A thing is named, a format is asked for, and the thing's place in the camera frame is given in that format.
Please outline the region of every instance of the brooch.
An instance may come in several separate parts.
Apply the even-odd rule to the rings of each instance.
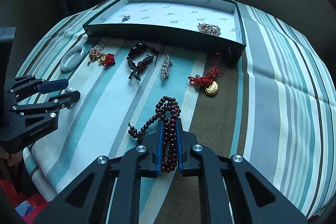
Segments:
[[[197,28],[202,32],[202,33],[207,33],[207,34],[212,34],[219,36],[221,35],[221,29],[217,25],[212,25],[208,23],[198,23]]]
[[[173,62],[171,61],[169,55],[167,54],[165,61],[163,62],[162,68],[161,68],[161,81],[169,77],[172,65],[173,65]]]

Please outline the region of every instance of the striped fabric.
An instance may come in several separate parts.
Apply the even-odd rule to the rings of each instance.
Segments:
[[[135,42],[88,38],[82,28],[113,1],[59,22],[18,73],[47,80],[67,78],[69,86],[81,92],[73,108],[60,112],[58,130],[25,149],[27,169],[46,200],[98,156],[118,157],[134,147],[128,122],[142,127],[158,100],[168,95],[179,102],[183,127],[199,143],[221,156],[243,155],[307,218],[328,204],[336,189],[335,89],[304,35],[239,4],[246,50],[235,68],[219,65],[224,71],[216,80],[219,92],[207,97],[188,83],[188,76],[203,75],[213,65],[213,56],[202,52],[146,42],[159,49],[159,65],[150,65],[141,82],[128,80],[126,55]],[[70,48],[84,45],[88,52],[102,43],[104,52],[115,54],[116,65],[87,66],[86,57],[73,71],[60,70],[60,60]],[[166,54],[174,65],[171,77],[161,82]],[[22,103],[44,102],[55,94],[34,95]],[[172,172],[142,179],[141,187],[139,223],[200,223],[197,178]]]

